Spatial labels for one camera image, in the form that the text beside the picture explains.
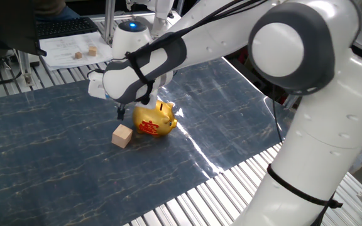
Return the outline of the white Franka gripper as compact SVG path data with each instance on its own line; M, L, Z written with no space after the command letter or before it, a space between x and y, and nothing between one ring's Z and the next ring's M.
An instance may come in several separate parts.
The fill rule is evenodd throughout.
M102 84L102 77L103 77L102 73L98 73L95 71L90 72L90 74L88 75L88 78L89 78L88 93L92 97L108 100L111 98L110 98L110 96L107 95L106 90L104 89L104 86ZM150 100L146 105L142 104L141 102L137 102L135 106L144 107L147 109L154 109L156 107L157 100L158 100L157 90L154 90L150 94ZM121 121L122 119L124 119L125 111L126 111L125 106L118 107L118 109L117 109L117 113L118 113L117 119L118 120Z

